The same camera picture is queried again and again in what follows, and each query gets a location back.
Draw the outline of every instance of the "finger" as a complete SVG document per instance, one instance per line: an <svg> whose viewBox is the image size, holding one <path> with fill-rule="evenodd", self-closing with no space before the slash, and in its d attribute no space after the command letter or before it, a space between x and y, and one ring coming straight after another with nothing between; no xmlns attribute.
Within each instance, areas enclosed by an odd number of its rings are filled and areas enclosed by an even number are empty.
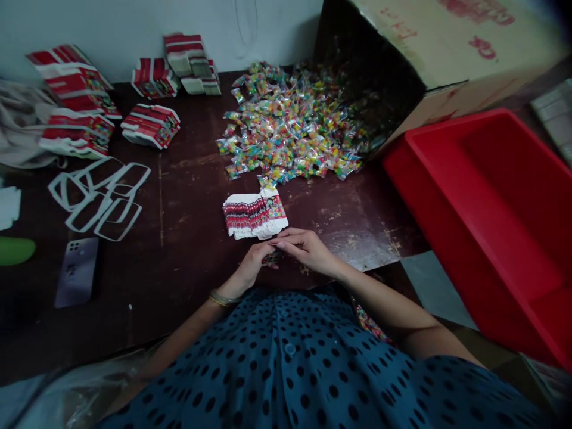
<svg viewBox="0 0 572 429"><path fill-rule="evenodd" d="M260 244L255 244L255 246L256 249L254 254L256 255L256 259L259 259L260 261L262 261L262 258L264 258L267 254L271 254L276 250L276 248L267 241Z"/></svg>
<svg viewBox="0 0 572 429"><path fill-rule="evenodd" d="M297 248L294 244L289 243L288 241L281 241L278 243L277 247L299 260L302 260L302 258L308 254L305 250Z"/></svg>
<svg viewBox="0 0 572 429"><path fill-rule="evenodd" d="M286 228L285 230L281 231L278 236L279 237L286 237L288 235L296 235L301 234L302 232L306 232L304 229L299 228Z"/></svg>
<svg viewBox="0 0 572 429"><path fill-rule="evenodd" d="M277 245L278 243L282 243L284 241L288 241L289 243L292 244L305 243L304 236L302 234L297 234L297 235L289 235L287 237L273 238L272 240L270 240L270 244Z"/></svg>

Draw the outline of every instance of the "wooden table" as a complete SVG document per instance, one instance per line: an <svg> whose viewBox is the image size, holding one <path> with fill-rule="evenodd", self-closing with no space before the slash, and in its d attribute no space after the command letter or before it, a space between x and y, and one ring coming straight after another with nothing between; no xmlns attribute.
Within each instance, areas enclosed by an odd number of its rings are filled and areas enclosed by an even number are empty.
<svg viewBox="0 0 572 429"><path fill-rule="evenodd" d="M131 144L117 127L110 154L152 172L136 197L143 209L130 233L120 243L100 240L88 304L53 308L67 242L91 236L68 230L67 213L46 188L59 170L8 177L7 185L22 189L21 216L2 233L31 238L38 248L28 262L0 268L2 301L14 303L10 308L20 320L2 334L0 385L101 359L172 332L257 242L229 237L222 213L227 196L259 191L255 173L229 180L224 167L230 157L221 157L215 144L228 122L222 114L237 106L229 89L238 75L221 75L222 97L180 95L160 101L182 122L167 151ZM148 102L130 86L121 86L113 97L123 115L136 103ZM86 165L72 160L67 170ZM325 179L295 179L279 192L290 225L315 230L335 254L360 270L429 249L378 161L344 182L328 172ZM309 288L324 281L291 260L277 272L263 268L259 276L261 284L275 287Z"/></svg>

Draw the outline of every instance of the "wrist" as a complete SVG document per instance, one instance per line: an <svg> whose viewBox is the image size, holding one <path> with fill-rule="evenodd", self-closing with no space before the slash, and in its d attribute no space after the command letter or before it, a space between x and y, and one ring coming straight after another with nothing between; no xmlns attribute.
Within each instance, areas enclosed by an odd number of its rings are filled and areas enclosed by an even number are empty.
<svg viewBox="0 0 572 429"><path fill-rule="evenodd" d="M349 281L350 272L353 270L355 270L354 267L342 261L341 259L336 258L336 264L334 264L334 272L332 274L332 277L338 283L346 285Z"/></svg>
<svg viewBox="0 0 572 429"><path fill-rule="evenodd" d="M240 298L250 285L243 280L240 275L234 273L221 287L217 289L217 293L224 298Z"/></svg>

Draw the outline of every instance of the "red plastic tub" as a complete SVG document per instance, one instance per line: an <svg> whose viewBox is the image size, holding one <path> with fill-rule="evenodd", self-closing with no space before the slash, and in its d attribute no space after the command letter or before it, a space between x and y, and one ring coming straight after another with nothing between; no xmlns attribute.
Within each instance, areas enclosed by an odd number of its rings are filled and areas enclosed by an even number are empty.
<svg viewBox="0 0 572 429"><path fill-rule="evenodd" d="M484 335L572 371L572 173L508 110L406 132L383 165Z"/></svg>

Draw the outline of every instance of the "bracelet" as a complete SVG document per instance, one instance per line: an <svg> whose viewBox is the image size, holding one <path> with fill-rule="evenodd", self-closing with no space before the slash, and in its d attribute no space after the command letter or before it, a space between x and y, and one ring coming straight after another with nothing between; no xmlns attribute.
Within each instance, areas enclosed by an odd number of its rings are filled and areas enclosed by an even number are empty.
<svg viewBox="0 0 572 429"><path fill-rule="evenodd" d="M225 304L224 302L219 301L217 298L215 298L213 296L210 296L209 299L212 302L217 303L219 306L226 307L226 308L230 307L230 304Z"/></svg>
<svg viewBox="0 0 572 429"><path fill-rule="evenodd" d="M242 298L225 298L225 297L222 297L222 296L218 295L218 293L215 292L214 290L211 290L210 296L212 298L216 299L217 301L220 301L220 302L225 303L225 304L238 304L238 303L243 301Z"/></svg>

